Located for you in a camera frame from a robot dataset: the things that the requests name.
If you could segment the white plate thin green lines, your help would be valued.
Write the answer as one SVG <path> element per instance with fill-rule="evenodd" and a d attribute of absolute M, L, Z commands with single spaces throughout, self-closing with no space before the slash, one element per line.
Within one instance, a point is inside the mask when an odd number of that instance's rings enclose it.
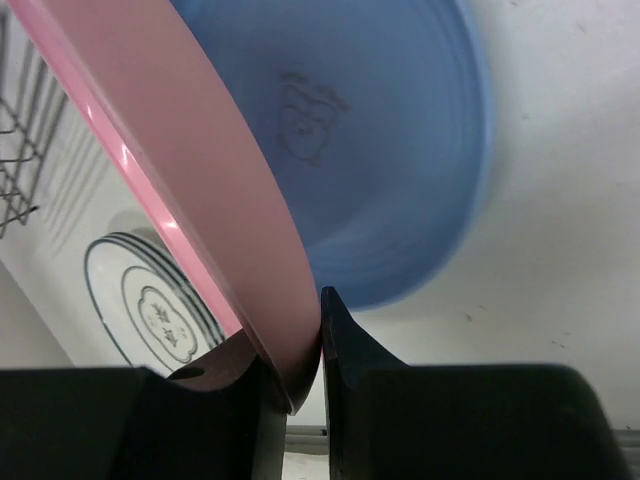
<path fill-rule="evenodd" d="M 113 232 L 91 242 L 83 271 L 104 330 L 132 366 L 167 376 L 226 340 L 171 255 L 142 236 Z"/>

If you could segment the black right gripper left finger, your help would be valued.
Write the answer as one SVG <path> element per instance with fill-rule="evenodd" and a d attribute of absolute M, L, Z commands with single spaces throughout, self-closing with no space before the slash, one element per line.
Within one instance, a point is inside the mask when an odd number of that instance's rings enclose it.
<path fill-rule="evenodd" d="M 168 377 L 146 368 L 5 370 L 5 479 L 278 479 L 284 412 L 244 333 Z"/>

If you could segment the pink plate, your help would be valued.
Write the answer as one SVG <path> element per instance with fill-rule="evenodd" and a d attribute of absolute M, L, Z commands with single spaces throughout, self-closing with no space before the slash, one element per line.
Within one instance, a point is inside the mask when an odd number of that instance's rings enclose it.
<path fill-rule="evenodd" d="M 10 9 L 179 266 L 243 331 L 289 413 L 320 355 L 302 242 L 242 114 L 167 1 L 13 1 Z"/>

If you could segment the light blue plate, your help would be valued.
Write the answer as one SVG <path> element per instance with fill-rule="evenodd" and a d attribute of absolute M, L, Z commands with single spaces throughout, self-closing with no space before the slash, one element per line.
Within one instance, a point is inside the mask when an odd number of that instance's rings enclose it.
<path fill-rule="evenodd" d="M 178 1 L 254 135 L 318 287 L 353 310 L 436 275 L 490 171 L 490 78 L 466 1 Z"/>

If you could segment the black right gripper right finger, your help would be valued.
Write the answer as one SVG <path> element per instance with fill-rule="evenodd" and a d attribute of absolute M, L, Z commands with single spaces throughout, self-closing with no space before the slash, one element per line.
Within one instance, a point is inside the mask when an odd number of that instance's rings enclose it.
<path fill-rule="evenodd" d="M 409 365 L 321 293 L 334 479 L 627 479 L 600 402 L 554 364 Z M 466 442 L 444 438 L 455 428 Z"/>

